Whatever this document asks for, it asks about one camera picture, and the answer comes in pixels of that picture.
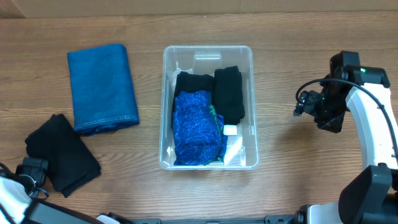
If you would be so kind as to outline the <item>small black cloth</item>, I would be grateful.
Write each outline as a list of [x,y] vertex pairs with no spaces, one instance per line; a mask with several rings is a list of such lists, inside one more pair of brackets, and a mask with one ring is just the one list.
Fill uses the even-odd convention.
[[237,66],[215,70],[214,106],[224,124],[237,125],[245,117],[242,75]]

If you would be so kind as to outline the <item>blue towel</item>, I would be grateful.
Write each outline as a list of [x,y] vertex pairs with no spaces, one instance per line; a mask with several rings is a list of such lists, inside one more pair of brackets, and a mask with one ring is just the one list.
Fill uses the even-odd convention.
[[74,129],[84,136],[139,124],[127,49],[109,44],[67,53]]

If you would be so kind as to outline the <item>clear plastic storage bin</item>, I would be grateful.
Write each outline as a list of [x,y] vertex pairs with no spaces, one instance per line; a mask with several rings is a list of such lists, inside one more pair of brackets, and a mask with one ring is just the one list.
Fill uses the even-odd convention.
[[252,50],[164,50],[159,163],[165,170],[253,170],[259,162]]

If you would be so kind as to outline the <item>blue sparkly fabric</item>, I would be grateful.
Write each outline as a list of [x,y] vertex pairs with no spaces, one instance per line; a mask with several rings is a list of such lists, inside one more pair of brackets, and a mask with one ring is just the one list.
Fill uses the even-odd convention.
[[223,126],[224,117],[216,113],[209,91],[181,91],[172,113],[174,165],[205,166],[223,162],[228,141]]

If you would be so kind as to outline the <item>large black cloth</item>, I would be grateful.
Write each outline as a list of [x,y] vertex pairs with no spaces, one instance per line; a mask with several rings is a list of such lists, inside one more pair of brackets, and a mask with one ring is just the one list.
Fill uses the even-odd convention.
[[213,103],[215,78],[208,74],[194,75],[187,72],[180,72],[177,75],[172,111],[175,111],[175,99],[181,91],[193,93],[199,90],[209,91],[211,93],[211,102]]

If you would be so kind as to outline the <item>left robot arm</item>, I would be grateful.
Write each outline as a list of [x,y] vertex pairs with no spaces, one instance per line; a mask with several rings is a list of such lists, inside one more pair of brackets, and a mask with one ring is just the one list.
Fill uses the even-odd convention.
[[133,222],[113,213],[93,218],[84,213],[46,202],[39,194],[48,196],[42,189],[49,162],[24,158],[15,172],[1,164],[1,223],[39,224],[122,224]]

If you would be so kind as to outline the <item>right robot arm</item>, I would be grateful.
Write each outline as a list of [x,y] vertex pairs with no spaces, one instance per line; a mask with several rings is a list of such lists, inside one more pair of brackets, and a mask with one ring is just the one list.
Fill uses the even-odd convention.
[[397,223],[397,122],[390,82],[383,68],[360,64],[357,52],[330,59],[330,72],[316,80],[321,92],[300,87],[293,114],[313,116],[318,129],[339,133],[352,114],[362,154],[362,172],[337,202],[303,205],[292,223]]

